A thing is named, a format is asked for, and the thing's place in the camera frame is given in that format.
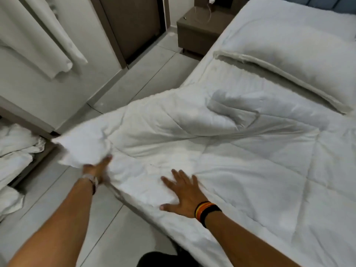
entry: power outlet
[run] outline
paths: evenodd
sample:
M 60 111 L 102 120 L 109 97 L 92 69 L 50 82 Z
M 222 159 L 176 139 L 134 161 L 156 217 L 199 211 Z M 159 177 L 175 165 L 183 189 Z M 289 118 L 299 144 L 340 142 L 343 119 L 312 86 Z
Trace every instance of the power outlet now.
M 214 5 L 215 6 L 221 6 L 225 8 L 231 8 L 231 5 L 233 4 L 233 0 L 215 0 Z

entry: pillowcase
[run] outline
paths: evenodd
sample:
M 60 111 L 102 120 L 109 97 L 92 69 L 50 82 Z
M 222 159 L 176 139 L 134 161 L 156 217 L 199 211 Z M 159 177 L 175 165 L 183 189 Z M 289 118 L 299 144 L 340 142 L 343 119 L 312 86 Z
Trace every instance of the pillowcase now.
M 253 62 L 348 113 L 356 107 L 356 43 L 314 28 L 275 20 L 244 25 L 214 53 Z

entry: hand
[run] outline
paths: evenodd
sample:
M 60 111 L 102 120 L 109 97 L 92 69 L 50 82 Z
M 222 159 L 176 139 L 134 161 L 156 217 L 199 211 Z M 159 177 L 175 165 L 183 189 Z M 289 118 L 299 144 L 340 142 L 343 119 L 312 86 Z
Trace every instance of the hand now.
M 208 201 L 207 197 L 199 189 L 198 179 L 195 175 L 192 176 L 193 182 L 189 177 L 180 170 L 172 170 L 172 174 L 177 183 L 173 183 L 166 177 L 162 176 L 163 183 L 171 189 L 179 199 L 179 204 L 163 204 L 159 207 L 162 211 L 174 212 L 178 215 L 184 215 L 188 218 L 195 217 L 195 209 L 201 202 Z
M 83 166 L 83 174 L 90 174 L 92 176 L 95 176 L 98 179 L 99 184 L 101 184 L 103 182 L 103 173 L 112 159 L 113 159 L 113 156 L 109 155 L 109 156 L 105 157 L 96 166 L 84 165 Z

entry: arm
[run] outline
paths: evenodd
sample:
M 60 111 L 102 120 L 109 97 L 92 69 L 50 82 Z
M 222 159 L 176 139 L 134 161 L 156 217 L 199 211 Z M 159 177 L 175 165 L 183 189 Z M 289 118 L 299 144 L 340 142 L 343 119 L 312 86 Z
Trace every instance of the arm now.
M 83 173 L 102 181 L 101 174 L 111 161 L 85 165 Z M 66 199 L 43 226 L 16 252 L 8 267 L 75 267 L 89 223 L 93 184 L 79 179 Z
M 194 211 L 208 201 L 198 186 L 197 177 L 192 181 L 180 170 L 172 170 L 176 183 L 162 177 L 166 186 L 174 191 L 179 204 L 163 204 L 160 209 L 194 218 Z M 205 219 L 207 229 L 219 242 L 234 267 L 299 267 L 281 252 L 265 243 L 254 234 L 236 224 L 220 211 L 214 211 Z

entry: door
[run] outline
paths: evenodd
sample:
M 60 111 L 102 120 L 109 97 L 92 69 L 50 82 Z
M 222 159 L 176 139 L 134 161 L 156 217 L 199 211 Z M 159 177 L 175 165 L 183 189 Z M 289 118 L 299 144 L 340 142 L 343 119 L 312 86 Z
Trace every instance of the door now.
M 100 0 L 125 61 L 165 31 L 158 0 Z

